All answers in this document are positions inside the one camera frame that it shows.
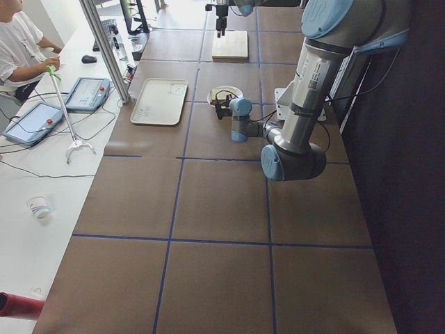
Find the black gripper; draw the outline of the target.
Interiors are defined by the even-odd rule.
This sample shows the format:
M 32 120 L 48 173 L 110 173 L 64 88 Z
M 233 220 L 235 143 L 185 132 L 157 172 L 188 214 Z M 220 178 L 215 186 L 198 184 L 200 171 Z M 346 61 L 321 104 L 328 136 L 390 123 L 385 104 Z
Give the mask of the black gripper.
M 217 38 L 225 36 L 225 29 L 227 28 L 227 17 L 228 17 L 228 6 L 227 5 L 217 5 L 216 6 L 216 30 Z

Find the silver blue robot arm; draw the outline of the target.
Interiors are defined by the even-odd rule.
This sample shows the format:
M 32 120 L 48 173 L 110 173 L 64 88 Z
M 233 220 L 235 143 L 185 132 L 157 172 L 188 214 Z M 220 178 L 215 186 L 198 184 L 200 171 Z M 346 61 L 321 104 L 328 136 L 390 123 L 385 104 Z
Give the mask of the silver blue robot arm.
M 225 35 L 225 30 L 227 28 L 227 17 L 229 14 L 229 7 L 236 6 L 240 14 L 244 17 L 250 15 L 255 6 L 259 6 L 261 1 L 254 0 L 217 0 L 214 7 L 216 8 L 216 31 L 217 37 L 221 38 Z
M 325 153 L 309 139 L 343 59 L 401 46 L 413 7 L 413 1 L 307 2 L 301 25 L 305 40 L 294 80 L 284 92 L 288 116 L 282 128 L 264 131 L 269 144 L 261 151 L 261 166 L 268 179 L 309 180 L 323 172 Z

